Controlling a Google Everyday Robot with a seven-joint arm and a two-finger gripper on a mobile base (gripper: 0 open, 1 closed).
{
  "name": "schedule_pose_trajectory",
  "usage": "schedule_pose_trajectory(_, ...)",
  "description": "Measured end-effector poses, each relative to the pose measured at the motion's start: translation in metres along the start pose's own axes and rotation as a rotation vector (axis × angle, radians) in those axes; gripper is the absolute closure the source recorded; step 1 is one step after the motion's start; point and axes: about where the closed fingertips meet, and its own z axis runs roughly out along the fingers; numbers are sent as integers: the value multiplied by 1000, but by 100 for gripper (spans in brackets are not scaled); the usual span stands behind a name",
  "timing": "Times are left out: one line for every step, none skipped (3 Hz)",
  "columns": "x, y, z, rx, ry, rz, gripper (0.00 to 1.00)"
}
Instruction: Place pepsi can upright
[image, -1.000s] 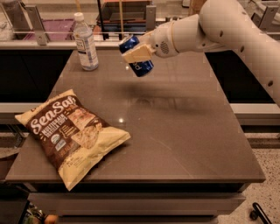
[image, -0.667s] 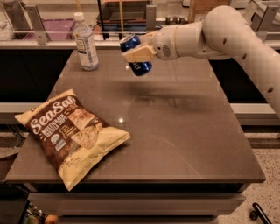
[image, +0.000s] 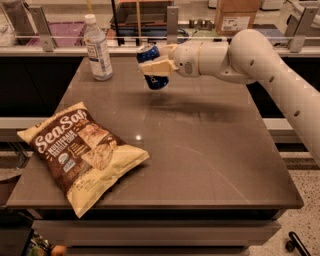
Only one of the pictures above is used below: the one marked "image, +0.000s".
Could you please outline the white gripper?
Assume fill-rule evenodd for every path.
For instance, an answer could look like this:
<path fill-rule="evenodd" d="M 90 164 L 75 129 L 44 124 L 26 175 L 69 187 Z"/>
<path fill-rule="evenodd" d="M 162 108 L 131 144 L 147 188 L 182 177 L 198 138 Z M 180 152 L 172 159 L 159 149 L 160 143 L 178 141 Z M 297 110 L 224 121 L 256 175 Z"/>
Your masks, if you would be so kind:
<path fill-rule="evenodd" d="M 160 57 L 140 63 L 139 70 L 149 76 L 170 76 L 178 70 L 183 77 L 198 77 L 200 43 L 163 45 L 158 48 Z"/>

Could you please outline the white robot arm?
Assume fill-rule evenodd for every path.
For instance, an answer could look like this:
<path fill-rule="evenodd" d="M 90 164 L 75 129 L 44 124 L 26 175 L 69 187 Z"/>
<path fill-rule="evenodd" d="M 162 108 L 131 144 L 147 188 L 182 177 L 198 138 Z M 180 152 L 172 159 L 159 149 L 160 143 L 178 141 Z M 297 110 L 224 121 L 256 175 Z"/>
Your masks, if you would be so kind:
<path fill-rule="evenodd" d="M 231 83 L 259 82 L 320 165 L 320 93 L 283 62 L 269 40 L 246 29 L 231 41 L 190 40 L 160 48 L 139 64 L 145 75 L 208 75 Z"/>

